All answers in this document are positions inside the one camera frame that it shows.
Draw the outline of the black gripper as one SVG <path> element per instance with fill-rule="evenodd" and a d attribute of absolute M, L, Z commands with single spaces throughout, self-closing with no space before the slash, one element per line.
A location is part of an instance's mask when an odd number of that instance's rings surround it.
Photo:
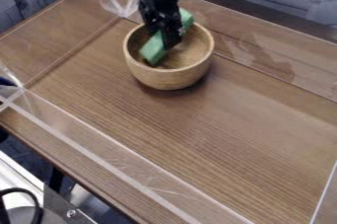
<path fill-rule="evenodd" d="M 166 50 L 171 50 L 182 42 L 184 26 L 178 15 L 178 2 L 179 0 L 140 0 L 139 8 L 148 32 L 154 35 L 162 30 Z"/>

